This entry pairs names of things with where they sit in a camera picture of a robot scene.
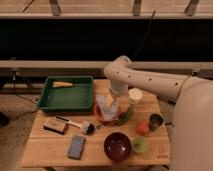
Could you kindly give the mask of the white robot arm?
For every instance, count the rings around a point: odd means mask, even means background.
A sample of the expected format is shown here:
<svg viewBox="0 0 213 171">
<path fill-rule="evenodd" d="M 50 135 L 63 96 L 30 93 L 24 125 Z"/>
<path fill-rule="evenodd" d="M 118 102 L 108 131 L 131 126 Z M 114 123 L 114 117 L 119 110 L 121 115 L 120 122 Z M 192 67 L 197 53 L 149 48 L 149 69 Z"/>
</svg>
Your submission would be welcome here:
<svg viewBox="0 0 213 171">
<path fill-rule="evenodd" d="M 132 86 L 174 102 L 170 171 L 213 171 L 213 81 L 191 75 L 133 70 L 120 56 L 104 67 L 110 92 Z"/>
</svg>

